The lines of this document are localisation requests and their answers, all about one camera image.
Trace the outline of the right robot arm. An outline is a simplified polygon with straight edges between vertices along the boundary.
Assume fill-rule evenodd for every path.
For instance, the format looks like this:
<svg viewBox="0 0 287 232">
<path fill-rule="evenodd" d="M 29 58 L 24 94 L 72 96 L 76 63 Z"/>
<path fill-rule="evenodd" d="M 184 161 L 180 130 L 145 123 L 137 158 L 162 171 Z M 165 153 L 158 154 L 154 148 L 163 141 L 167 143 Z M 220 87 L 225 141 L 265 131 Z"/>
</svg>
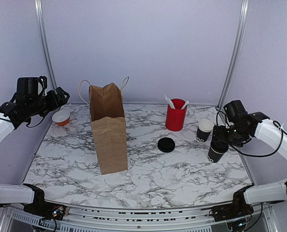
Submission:
<svg viewBox="0 0 287 232">
<path fill-rule="evenodd" d="M 248 113 L 240 100 L 227 103 L 217 114 L 224 114 L 226 124 L 216 124 L 212 130 L 208 152 L 210 162 L 220 161 L 229 148 L 244 157 L 264 159 L 279 154 L 287 161 L 287 131 L 278 121 L 262 112 Z M 263 142 L 271 149 L 270 152 L 242 152 L 241 148 L 252 139 Z M 257 203 L 281 202 L 287 202 L 287 179 L 243 187 L 233 193 L 230 203 L 213 207 L 211 215 L 215 221 L 222 221 L 252 214 L 253 205 Z"/>
</svg>

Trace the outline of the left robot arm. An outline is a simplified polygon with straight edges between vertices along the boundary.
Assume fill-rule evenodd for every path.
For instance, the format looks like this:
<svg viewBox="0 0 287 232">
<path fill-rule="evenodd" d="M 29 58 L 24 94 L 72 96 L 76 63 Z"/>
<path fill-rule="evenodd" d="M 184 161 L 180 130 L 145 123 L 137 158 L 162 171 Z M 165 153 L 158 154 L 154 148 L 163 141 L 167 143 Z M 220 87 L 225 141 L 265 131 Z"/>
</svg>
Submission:
<svg viewBox="0 0 287 232">
<path fill-rule="evenodd" d="M 18 78 L 13 97 L 0 106 L 0 143 L 21 124 L 29 126 L 33 116 L 45 118 L 68 102 L 70 95 L 61 87 L 46 88 L 45 76 Z M 22 204 L 25 212 L 47 219 L 61 220 L 66 210 L 62 204 L 47 202 L 44 191 L 32 184 L 0 184 L 0 207 L 14 203 Z"/>
</svg>

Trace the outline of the brown paper bag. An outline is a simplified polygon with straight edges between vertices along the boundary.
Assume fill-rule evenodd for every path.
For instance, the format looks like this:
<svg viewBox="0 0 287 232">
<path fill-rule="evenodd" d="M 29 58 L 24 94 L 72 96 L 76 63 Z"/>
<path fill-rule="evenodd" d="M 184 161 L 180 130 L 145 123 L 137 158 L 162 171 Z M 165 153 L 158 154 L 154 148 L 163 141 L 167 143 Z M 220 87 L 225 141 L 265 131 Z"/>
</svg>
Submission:
<svg viewBox="0 0 287 232">
<path fill-rule="evenodd" d="M 92 135 L 101 174 L 128 169 L 126 120 L 120 88 L 91 85 L 90 115 Z"/>
</svg>

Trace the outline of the black paper coffee cup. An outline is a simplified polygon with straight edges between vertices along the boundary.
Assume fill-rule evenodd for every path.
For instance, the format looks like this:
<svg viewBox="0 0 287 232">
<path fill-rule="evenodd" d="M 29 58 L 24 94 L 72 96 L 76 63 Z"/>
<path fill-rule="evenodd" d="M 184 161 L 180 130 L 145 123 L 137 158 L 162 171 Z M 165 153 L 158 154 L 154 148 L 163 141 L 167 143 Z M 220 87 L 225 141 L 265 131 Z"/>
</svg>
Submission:
<svg viewBox="0 0 287 232">
<path fill-rule="evenodd" d="M 210 162 L 217 163 L 226 152 L 227 149 L 217 149 L 211 146 L 207 158 Z"/>
</svg>

